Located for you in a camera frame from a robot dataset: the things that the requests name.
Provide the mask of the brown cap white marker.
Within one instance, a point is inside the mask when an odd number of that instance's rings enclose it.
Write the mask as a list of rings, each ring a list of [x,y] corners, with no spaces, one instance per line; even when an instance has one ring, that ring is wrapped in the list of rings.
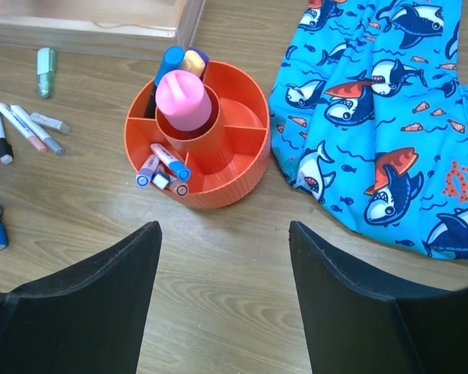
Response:
[[[187,196],[189,193],[188,184],[171,175],[169,175],[169,183],[167,184],[166,189],[174,192],[177,196],[180,197]]]

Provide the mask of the mint green highlighter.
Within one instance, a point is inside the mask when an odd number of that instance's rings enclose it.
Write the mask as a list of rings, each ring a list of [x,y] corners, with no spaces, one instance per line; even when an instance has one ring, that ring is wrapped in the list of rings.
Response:
[[[43,99],[53,92],[56,68],[56,52],[52,48],[37,51],[37,92]]]

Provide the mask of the pink cap marker tube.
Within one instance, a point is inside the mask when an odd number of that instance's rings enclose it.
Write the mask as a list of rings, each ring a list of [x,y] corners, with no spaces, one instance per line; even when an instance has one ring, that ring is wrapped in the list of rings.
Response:
[[[180,69],[162,77],[155,100],[170,125],[184,132],[199,129],[212,113],[211,99],[203,82],[195,74]]]

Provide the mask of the lavender cap white marker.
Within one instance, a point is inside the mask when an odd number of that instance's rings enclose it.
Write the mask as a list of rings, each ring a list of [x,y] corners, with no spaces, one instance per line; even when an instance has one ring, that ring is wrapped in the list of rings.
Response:
[[[136,174],[136,185],[139,188],[147,187],[158,169],[160,160],[155,154],[151,154],[141,166],[140,170]]]

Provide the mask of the black highlighter blue cap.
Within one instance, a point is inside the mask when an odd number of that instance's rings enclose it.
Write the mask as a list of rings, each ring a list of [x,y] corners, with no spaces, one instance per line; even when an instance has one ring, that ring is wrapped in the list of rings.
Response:
[[[171,72],[173,70],[177,70],[180,68],[182,61],[185,56],[185,51],[178,45],[171,46],[163,55],[161,60],[161,64],[159,66],[157,75],[154,78],[154,82],[151,86],[151,93],[149,99],[147,101],[147,106],[144,112],[145,118],[155,118],[155,110],[156,110],[156,91],[158,88],[161,79],[165,74]]]

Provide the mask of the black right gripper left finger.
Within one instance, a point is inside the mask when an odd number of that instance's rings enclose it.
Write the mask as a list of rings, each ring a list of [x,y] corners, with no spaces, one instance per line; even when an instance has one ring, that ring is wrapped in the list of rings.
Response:
[[[0,292],[0,373],[135,373],[161,251],[149,222],[111,247]]]

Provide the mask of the light blue cap white marker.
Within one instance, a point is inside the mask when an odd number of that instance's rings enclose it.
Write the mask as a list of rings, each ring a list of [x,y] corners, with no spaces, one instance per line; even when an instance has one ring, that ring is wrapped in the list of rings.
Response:
[[[151,151],[183,182],[190,179],[190,169],[160,143],[152,143]]]

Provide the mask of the dark blue cap whiteboard marker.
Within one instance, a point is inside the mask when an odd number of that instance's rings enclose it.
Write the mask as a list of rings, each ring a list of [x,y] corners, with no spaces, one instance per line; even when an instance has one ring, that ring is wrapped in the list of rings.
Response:
[[[170,183],[170,177],[165,171],[165,167],[160,164],[152,178],[152,183],[159,189],[165,189]]]

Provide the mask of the blue shark print cloth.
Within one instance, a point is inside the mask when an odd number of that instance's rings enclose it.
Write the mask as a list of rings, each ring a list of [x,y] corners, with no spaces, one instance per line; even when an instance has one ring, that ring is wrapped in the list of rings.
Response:
[[[460,1],[311,1],[271,96],[286,181],[349,230],[468,260]]]

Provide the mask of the orange round divided organizer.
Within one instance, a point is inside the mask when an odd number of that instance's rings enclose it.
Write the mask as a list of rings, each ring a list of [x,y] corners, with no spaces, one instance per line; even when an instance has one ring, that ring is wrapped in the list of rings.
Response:
[[[153,84],[149,81],[137,94],[126,117],[124,143],[133,168],[139,170],[151,144],[160,143],[191,171],[187,196],[163,192],[182,205],[218,208],[250,193],[266,170],[271,150],[268,105],[257,82],[234,65],[209,61],[204,85],[214,123],[195,139],[180,139],[161,112],[145,118]]]

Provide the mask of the black highlighter purple cap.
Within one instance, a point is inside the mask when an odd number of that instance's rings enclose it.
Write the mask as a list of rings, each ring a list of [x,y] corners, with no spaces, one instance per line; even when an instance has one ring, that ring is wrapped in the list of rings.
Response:
[[[190,48],[186,52],[185,57],[190,64],[190,72],[203,80],[209,63],[209,57],[197,48]]]

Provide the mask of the peach cap white marker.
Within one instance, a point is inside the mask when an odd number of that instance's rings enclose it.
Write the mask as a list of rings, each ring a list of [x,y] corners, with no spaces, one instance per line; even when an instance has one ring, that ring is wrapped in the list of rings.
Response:
[[[12,110],[0,102],[0,113],[14,126],[14,128],[37,150],[39,153],[46,153],[48,148],[41,140],[29,129],[29,127],[18,119]]]

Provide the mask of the grey cap white marker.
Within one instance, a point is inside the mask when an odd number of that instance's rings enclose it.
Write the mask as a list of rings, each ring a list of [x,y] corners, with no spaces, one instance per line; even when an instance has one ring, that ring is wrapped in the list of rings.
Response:
[[[17,104],[12,104],[10,108],[53,153],[57,156],[62,156],[64,154],[64,148],[40,125],[34,122],[22,107]]]

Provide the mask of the grey white eraser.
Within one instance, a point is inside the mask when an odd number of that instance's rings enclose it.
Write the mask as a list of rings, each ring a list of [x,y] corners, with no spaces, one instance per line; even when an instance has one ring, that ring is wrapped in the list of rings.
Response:
[[[41,125],[43,127],[46,127],[48,129],[55,130],[56,132],[60,132],[61,134],[67,135],[69,134],[71,128],[69,125],[64,123],[61,120],[58,120],[56,118],[51,118],[46,115],[33,112],[30,114],[30,119],[37,123],[38,125]]]

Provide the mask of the pink highlighter yellow cap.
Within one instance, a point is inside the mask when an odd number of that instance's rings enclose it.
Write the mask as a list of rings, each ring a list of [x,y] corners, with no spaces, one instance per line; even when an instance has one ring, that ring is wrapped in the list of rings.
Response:
[[[202,79],[204,70],[206,69],[206,62],[200,54],[194,50],[186,51],[184,59],[180,64],[180,69],[191,72],[198,78]]]

